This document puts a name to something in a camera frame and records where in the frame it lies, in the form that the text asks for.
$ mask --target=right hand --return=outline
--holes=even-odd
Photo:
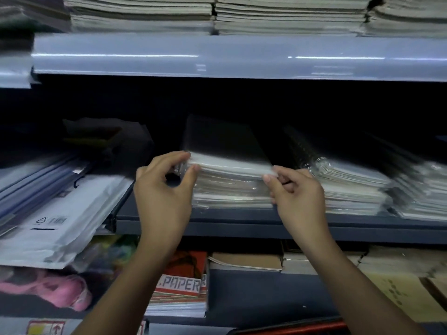
[[[264,175],[282,223],[300,247],[331,238],[326,222],[325,191],[307,169],[274,166],[279,175]]]

